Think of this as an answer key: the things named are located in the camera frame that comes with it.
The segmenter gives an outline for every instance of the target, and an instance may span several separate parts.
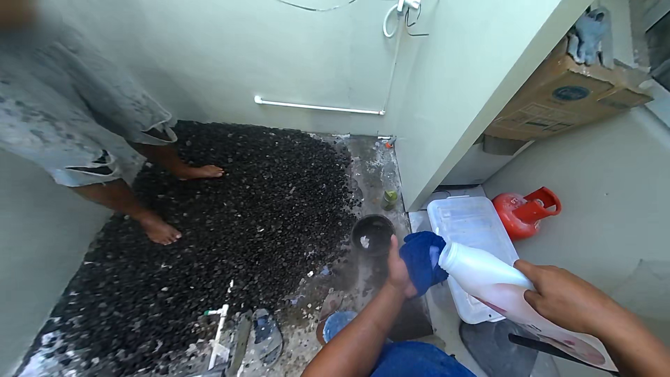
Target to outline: white powder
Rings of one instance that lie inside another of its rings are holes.
[[[367,236],[364,235],[360,238],[360,245],[365,249],[367,249],[368,246],[370,246],[370,240],[368,239]]]

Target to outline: small jar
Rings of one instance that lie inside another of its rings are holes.
[[[381,209],[384,211],[390,211],[395,208],[395,204],[398,203],[398,192],[396,190],[386,190],[384,191],[384,196],[382,198]]]

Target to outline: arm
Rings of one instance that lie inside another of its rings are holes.
[[[391,237],[388,263],[389,277],[377,296],[319,351],[303,377],[370,375],[403,302],[417,294],[395,236]]]
[[[576,275],[555,266],[517,260],[514,267],[530,279],[537,292],[526,301],[551,322],[597,337],[622,376],[666,376],[670,352],[630,311]]]

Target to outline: leg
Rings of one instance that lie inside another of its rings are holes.
[[[194,168],[188,166],[177,155],[177,151],[171,145],[155,146],[151,144],[140,144],[128,142],[142,156],[151,162],[160,164],[169,170],[174,176],[181,180],[195,178],[217,178],[223,175],[223,169],[214,165]]]
[[[71,189],[89,201],[125,213],[139,221],[149,239],[158,244],[168,245],[182,236],[177,229],[163,221],[160,216],[143,207],[123,179],[71,187]]]

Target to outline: cardboard box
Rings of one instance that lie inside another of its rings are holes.
[[[611,117],[653,98],[632,84],[626,68],[579,65],[564,38],[484,133],[536,140]]]

